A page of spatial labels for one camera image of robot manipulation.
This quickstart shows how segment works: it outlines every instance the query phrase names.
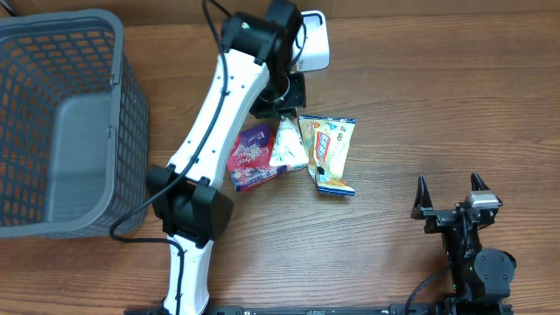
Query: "wire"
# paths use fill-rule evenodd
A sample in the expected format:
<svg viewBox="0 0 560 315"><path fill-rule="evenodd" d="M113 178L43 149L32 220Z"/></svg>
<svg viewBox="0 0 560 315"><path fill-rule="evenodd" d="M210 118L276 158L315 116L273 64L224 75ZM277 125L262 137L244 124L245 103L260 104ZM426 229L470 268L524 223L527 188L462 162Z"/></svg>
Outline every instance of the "wire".
<svg viewBox="0 0 560 315"><path fill-rule="evenodd" d="M424 280L422 283L420 283L413 291L412 294L410 294L409 299L406 301L406 305L404 306L404 315L409 315L409 308L410 305L412 304L412 300L414 299L414 297L417 295L417 293L426 285L430 284L430 282L438 279L439 277L443 276L452 266L448 265L447 267L441 269L440 271L438 271L437 273L431 275L429 278L427 278L426 280Z"/></svg>
<svg viewBox="0 0 560 315"><path fill-rule="evenodd" d="M199 146L196 148L196 150L192 154L191 159L189 160L185 169L183 169L183 171L171 183L169 183L164 189L162 189L158 193L154 194L153 196L151 196L151 198L147 199L140 206L137 206L134 210L130 211L129 213L126 213L124 216L122 216L117 221L115 221L115 223L113 223L113 225L111 225L111 228L109 229L109 232L108 232L109 235L111 236L111 238L113 238L114 240L117 240L119 242L124 242L124 243L143 243L143 242L165 243L165 244L169 244L169 245L171 245L171 246L173 246L177 249L178 256L179 256L179 272L178 272L178 280L177 280L177 295L175 297L175 300L177 301L176 302L177 307L176 307L175 315L179 315L180 309L181 309L181 307L180 307L180 303L181 303L181 284L182 284L182 281L183 281L183 269L184 269L184 266L185 266L185 251L183 250L181 245L176 241L169 240L169 239L166 239L166 238L127 238L127 237L122 237L122 236L119 236L119 235L116 234L116 229L121 224L123 224L126 220L130 219L133 215L138 214L141 211L144 211L144 209L149 204L151 204L155 200L164 196L166 193L168 193L174 186L176 186L180 182L180 180L189 172L189 170L196 163L200 152L204 148L204 145L207 142L207 139L210 137L210 133L212 133L212 129L214 128L214 125L216 124L216 121L218 120L218 117L220 116L220 112L221 112L221 108L223 106L224 100L226 99L226 96L228 95L228 64L226 62L226 55L224 53L224 49L223 49L223 45L222 45L221 40L220 40L220 36L218 35L218 32L216 31L216 28L214 26L214 22L212 21L212 18L208 14L208 8L207 8L207 2L208 1L211 4L215 5L218 9L222 10L229 17L231 16L231 14L229 14L229 12L224 7L222 7L221 5L216 3L215 0L202 0L202 10L204 11L204 16L206 18L206 21L208 22L208 26L210 27L210 31L212 31L213 38L216 42L216 45L218 47L218 51L220 53L221 64L223 66L223 78L224 78L224 83L223 83L223 88L221 90L220 100L218 102L218 106L216 107L216 111L213 114L212 121L208 125L208 129L206 130L204 136L200 140Z"/></svg>
<svg viewBox="0 0 560 315"><path fill-rule="evenodd" d="M294 60L291 61L290 66L288 66L288 68L292 68L296 65L296 63L299 60L299 57L301 57L301 53L304 51L305 42L307 41L307 26L305 26L305 23L302 23L301 25L304 27L304 43L301 45L301 48L299 49L296 58L294 58ZM297 48L299 48L298 35L296 35L296 46Z"/></svg>

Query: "black cable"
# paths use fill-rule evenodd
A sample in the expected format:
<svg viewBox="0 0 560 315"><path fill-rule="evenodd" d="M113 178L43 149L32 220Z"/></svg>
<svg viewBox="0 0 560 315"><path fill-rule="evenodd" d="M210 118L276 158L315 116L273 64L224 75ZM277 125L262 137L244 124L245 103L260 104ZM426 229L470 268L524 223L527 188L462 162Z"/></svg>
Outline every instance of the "black cable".
<svg viewBox="0 0 560 315"><path fill-rule="evenodd" d="M214 26L214 22L212 21L212 18L208 14L207 1L214 4L216 7L218 7L218 9L222 10L224 13L228 14L229 16L231 16L231 14L229 14L229 12L224 7L222 7L221 5L216 3L215 0L202 0L202 10L204 11L204 16L206 18L206 21L208 22L208 26L210 27L210 31L212 31L213 38L216 41L216 45L218 46L218 51L220 53L220 57L221 57L221 61L222 61L221 64L223 66L223 78L224 78L224 83L223 83L223 88L221 90L220 100L218 102L218 106L216 107L216 111L213 114L212 121L208 125L208 129L206 130L204 136L200 140L199 146L196 148L196 150L192 154L191 159L189 160L185 169L183 169L183 171L171 183L169 183L169 185L167 185L164 189L162 189L158 193L151 196L151 198L147 199L140 206L137 206L134 210L130 211L129 213L126 213L124 216L119 218L115 223L113 223L113 225L111 225L111 228L109 229L109 232L108 232L109 235L111 236L111 238L113 238L114 240L117 240L119 242L125 242L125 243L132 243L132 242L135 242L135 243L139 243L139 242L165 243L165 244L169 244L169 245L171 245L171 246L173 246L177 249L178 256L179 256L179 272L178 272L178 280L177 280L177 295L175 297L175 299L177 301L177 304L176 304L177 307L176 307L175 315L179 315L179 312L180 312L180 309L181 309L180 308L181 284L182 284L182 281L183 281L183 269L184 269L184 266L185 266L185 251L183 250L181 245L176 241L168 240L168 239L165 239L165 238L127 238L127 237L122 237L122 236L119 236L119 235L115 234L115 231L126 220L130 219L133 215L138 214L139 212L143 211L149 204L151 204L155 200L159 199L160 197L162 197L163 195L168 193L174 186L177 185L177 183L189 172L189 170L196 163L196 160L198 159L198 156L199 156L200 152L204 148L204 145L206 144L207 139L210 137L210 133L212 133L212 129L214 128L214 125L216 124L216 121L218 120L218 117L220 115L221 108L223 106L224 100L226 98L226 95L228 94L228 64L226 62L226 55L224 54L224 49L223 49L223 46L222 46L222 43L221 43L221 40L220 40L220 36L218 35L218 32L216 31L216 28Z"/></svg>
<svg viewBox="0 0 560 315"><path fill-rule="evenodd" d="M305 41L307 41L307 26L305 26L305 23L302 23L302 26L304 27L304 43L301 45L301 48L299 49L296 58L294 58L294 60L291 61L290 66L288 66L288 68L292 68L296 65L296 62L298 62L299 57L301 57L301 53L304 51ZM296 35L296 47L299 48L297 35Z"/></svg>
<svg viewBox="0 0 560 315"><path fill-rule="evenodd" d="M409 315L409 308L410 305L412 304L412 300L414 299L414 297L417 295L417 293L426 285L430 284L430 282L438 279L439 277L443 276L452 266L448 265L447 267L441 269L440 271L438 271L437 273L433 274L432 276L430 276L429 278L427 278L426 280L424 280L422 283L420 283L413 291L412 294L410 294L409 299L406 301L406 305L404 306L404 315Z"/></svg>

